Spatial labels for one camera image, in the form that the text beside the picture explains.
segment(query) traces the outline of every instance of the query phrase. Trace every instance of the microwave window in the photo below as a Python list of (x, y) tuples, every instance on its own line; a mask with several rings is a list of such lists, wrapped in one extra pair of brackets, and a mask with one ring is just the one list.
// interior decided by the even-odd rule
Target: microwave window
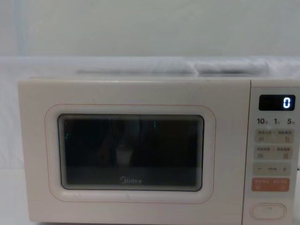
[(65, 189), (202, 187), (200, 115), (62, 114), (58, 127)]

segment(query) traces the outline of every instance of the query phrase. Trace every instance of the button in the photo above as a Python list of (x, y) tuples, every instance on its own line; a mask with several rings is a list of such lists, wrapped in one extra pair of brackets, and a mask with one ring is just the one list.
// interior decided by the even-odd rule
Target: button
[(282, 204), (257, 204), (251, 209), (251, 216), (256, 219), (280, 219), (285, 212)]
[(286, 192), (290, 189), (289, 178), (253, 178), (252, 191)]
[(293, 143), (293, 129), (256, 129), (256, 143)]
[(254, 148), (254, 158), (256, 159), (291, 159), (293, 154), (292, 146), (256, 146)]
[(291, 174), (291, 163), (254, 163), (254, 175), (288, 176)]

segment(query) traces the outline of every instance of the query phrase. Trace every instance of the microwave oven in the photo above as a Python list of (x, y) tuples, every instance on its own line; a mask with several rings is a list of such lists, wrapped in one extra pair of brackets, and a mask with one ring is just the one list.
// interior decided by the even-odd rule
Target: microwave oven
[(300, 80), (19, 82), (31, 221), (290, 225)]

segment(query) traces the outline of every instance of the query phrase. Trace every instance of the control panel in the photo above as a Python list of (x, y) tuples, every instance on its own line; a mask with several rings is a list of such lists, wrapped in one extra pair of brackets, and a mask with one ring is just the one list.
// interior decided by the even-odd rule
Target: control panel
[(292, 222), (299, 153), (299, 89), (255, 85), (251, 88), (245, 225)]

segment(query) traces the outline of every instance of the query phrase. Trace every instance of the orange button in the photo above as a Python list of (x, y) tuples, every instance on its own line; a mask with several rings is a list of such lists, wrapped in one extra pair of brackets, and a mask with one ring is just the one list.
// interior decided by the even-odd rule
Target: orange button
[(252, 191), (288, 191), (290, 179), (288, 178), (253, 178)]

